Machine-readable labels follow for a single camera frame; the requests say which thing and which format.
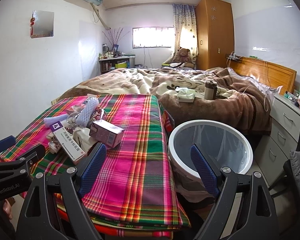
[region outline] wooden wardrobe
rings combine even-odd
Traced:
[[[234,51],[234,24],[231,4],[201,0],[195,9],[197,20],[197,69],[227,67],[226,54]]]

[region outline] plaid tablecloth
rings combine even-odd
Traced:
[[[65,113],[69,106],[82,103],[87,97],[59,101],[36,118],[16,138],[17,143],[0,156],[12,161],[37,144],[46,147],[46,156],[32,167],[38,172],[54,175],[73,166],[66,154],[49,152],[43,118]],[[171,230],[189,226],[179,204],[168,160],[165,129],[171,129],[167,113],[151,95],[99,96],[107,121],[122,127],[124,137],[114,149],[107,150],[105,163],[83,203],[96,228],[117,236],[167,236]],[[65,209],[59,198],[59,212]]]

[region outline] wooden headboard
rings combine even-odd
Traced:
[[[231,61],[230,68],[238,75],[253,77],[267,86],[273,88],[283,86],[280,91],[281,95],[286,91],[293,93],[293,85],[297,72],[291,68],[247,57],[243,57],[241,63]]]

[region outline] white drawer cabinet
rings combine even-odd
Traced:
[[[290,158],[290,151],[297,148],[300,134],[300,109],[283,97],[276,95],[271,108],[270,136],[263,136],[254,158],[269,185],[283,172],[283,164]]]

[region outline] drawer handle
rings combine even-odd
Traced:
[[[291,120],[289,117],[287,117],[286,114],[283,114],[283,116],[284,116],[285,118],[287,118],[290,122],[293,122],[293,120]]]
[[[273,152],[271,151],[271,149],[269,149],[269,152],[274,156],[277,157],[277,155],[274,155]]]
[[[286,141],[286,138],[283,137],[279,132],[278,132],[278,135],[280,135],[280,137],[281,137],[284,141]]]

